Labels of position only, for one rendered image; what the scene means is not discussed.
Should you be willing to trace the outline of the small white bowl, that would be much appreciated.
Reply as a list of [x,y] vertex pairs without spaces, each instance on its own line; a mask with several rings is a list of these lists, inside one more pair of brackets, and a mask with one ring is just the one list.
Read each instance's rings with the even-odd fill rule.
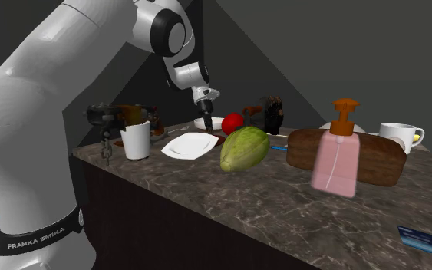
[[[205,125],[203,117],[196,118],[193,122],[194,122],[194,126],[196,128],[201,129],[201,130],[206,129],[206,125]],[[221,130],[222,129],[222,122],[223,122],[222,117],[212,117],[213,130]]]

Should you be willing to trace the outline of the red apple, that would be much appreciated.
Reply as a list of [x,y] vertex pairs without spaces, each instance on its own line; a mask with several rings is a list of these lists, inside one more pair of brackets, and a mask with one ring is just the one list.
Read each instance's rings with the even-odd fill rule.
[[228,114],[221,123],[222,131],[226,135],[230,135],[232,132],[236,130],[237,127],[240,127],[244,124],[244,118],[238,113]]

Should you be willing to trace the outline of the white square plate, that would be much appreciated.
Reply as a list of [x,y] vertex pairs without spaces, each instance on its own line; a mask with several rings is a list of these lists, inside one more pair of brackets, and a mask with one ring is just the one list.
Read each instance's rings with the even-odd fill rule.
[[178,160],[195,160],[214,148],[218,140],[208,133],[189,132],[172,139],[161,152]]

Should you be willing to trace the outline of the green oval fruit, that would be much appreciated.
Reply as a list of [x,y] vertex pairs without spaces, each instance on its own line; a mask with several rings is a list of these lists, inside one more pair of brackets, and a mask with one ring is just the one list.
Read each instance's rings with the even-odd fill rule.
[[247,170],[260,163],[269,151],[268,135],[257,127],[243,127],[231,133],[220,152],[220,167],[225,172]]

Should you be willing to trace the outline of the dark brown block-shaped object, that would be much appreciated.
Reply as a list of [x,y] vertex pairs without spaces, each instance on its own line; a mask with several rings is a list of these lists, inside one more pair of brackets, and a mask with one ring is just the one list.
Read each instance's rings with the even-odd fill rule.
[[279,96],[268,96],[259,99],[264,116],[264,131],[278,135],[284,119],[282,99]]

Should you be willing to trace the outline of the white cup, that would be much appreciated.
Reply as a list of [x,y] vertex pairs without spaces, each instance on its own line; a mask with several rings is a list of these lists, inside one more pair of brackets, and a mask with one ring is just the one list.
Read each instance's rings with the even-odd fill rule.
[[120,134],[126,158],[142,160],[150,155],[150,121],[127,126]]

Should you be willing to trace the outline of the pink soap dispenser orange pump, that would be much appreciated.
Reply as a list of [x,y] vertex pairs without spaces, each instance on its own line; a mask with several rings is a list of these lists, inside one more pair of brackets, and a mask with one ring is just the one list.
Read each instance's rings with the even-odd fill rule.
[[329,129],[319,141],[311,186],[322,192],[353,198],[361,145],[359,136],[354,132],[355,123],[348,120],[348,114],[360,104],[350,98],[332,103],[339,116],[337,120],[331,121]]

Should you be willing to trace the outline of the brown bread loaf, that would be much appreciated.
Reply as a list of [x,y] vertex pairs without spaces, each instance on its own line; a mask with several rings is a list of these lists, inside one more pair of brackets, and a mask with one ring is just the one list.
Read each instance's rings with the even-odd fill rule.
[[[300,129],[288,135],[286,162],[290,166],[313,170],[319,141],[325,129]],[[357,133],[360,141],[358,181],[376,186],[395,186],[403,171],[407,155],[401,146],[388,138]]]

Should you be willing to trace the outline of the white mug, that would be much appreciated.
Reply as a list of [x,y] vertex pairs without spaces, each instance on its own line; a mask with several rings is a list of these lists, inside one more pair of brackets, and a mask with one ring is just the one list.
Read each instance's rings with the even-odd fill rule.
[[[420,139],[413,142],[415,134],[420,135]],[[419,145],[423,141],[425,131],[410,124],[381,123],[378,135],[385,138],[398,138],[404,144],[404,152],[409,154],[412,147]]]

